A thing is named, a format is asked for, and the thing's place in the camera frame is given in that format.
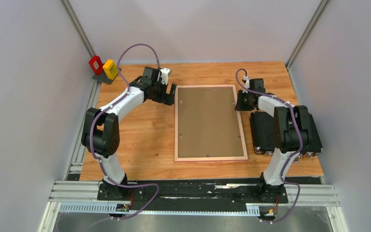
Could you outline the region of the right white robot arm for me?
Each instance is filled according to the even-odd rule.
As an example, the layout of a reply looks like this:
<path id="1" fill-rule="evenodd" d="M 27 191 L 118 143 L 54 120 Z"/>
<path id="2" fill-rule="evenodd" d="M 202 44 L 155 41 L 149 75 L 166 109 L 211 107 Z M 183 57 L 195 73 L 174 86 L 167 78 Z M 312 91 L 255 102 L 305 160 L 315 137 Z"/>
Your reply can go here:
<path id="1" fill-rule="evenodd" d="M 237 82 L 242 90 L 238 91 L 235 110 L 257 109 L 273 118 L 275 149 L 255 189 L 255 194 L 261 201 L 273 203 L 282 198 L 287 171 L 312 139 L 308 109 L 266 93 L 263 79 L 245 76 Z"/>

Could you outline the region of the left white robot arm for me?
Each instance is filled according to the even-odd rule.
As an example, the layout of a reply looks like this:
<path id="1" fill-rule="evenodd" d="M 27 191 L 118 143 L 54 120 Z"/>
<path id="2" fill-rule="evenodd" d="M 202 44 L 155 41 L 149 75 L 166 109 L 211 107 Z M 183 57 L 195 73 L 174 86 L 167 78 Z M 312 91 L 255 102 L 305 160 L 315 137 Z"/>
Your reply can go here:
<path id="1" fill-rule="evenodd" d="M 86 111 L 81 143 L 100 165 L 103 172 L 98 193 L 99 200 L 122 200 L 131 188 L 127 175 L 118 159 L 120 144 L 119 125 L 122 119 L 135 107 L 151 100 L 165 105 L 173 105 L 176 84 L 167 93 L 168 68 L 145 67 L 143 74 L 127 84 L 126 90 L 101 108 Z"/>

